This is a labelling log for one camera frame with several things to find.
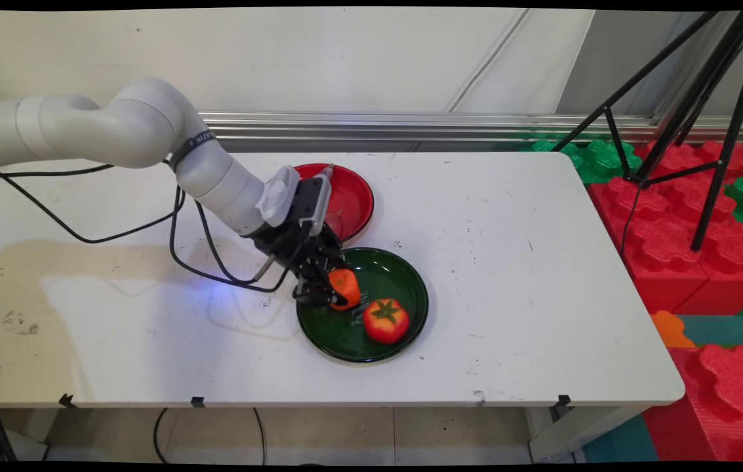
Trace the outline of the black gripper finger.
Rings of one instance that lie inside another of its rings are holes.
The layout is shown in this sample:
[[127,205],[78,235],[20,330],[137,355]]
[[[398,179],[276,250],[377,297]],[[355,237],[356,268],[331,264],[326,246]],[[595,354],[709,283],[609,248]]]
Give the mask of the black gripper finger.
[[348,269],[348,263],[344,259],[341,247],[319,247],[317,249],[317,268],[323,273],[335,269]]
[[332,286],[327,275],[299,278],[294,289],[294,299],[297,303],[311,307],[341,307],[346,302],[346,298]]

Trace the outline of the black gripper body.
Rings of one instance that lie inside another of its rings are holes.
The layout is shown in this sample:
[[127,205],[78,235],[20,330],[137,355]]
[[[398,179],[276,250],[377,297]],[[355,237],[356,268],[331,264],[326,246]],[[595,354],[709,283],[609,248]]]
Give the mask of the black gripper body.
[[252,240],[257,250],[273,255],[280,266],[289,267],[297,278],[325,275],[317,268],[317,249],[342,248],[341,241],[329,224],[324,224],[317,235],[308,235],[306,226],[297,223],[285,223],[279,227],[263,225],[252,234]]

